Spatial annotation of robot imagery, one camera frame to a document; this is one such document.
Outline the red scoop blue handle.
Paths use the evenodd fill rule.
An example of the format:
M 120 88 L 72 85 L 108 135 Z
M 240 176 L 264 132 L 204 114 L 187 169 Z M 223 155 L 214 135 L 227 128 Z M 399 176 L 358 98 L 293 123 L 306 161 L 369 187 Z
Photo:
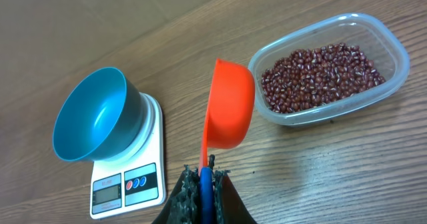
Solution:
M 209 166 L 209 148 L 237 147 L 248 132 L 254 108 L 255 83 L 243 65 L 216 60 L 213 72 L 199 158 L 199 196 L 202 223 L 214 220 L 214 172 Z

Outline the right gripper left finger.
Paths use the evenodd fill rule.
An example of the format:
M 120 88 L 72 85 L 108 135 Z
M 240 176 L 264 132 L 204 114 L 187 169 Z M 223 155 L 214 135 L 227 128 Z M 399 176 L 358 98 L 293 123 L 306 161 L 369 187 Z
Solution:
M 198 169 L 184 165 L 169 199 L 153 224 L 200 223 L 200 196 Z

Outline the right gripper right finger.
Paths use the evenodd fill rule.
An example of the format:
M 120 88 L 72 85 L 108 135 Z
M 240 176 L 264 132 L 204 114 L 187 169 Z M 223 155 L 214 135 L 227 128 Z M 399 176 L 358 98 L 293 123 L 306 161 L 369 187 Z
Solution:
M 217 224 L 256 224 L 228 173 L 228 170 L 216 170 L 213 173 L 215 222 Z

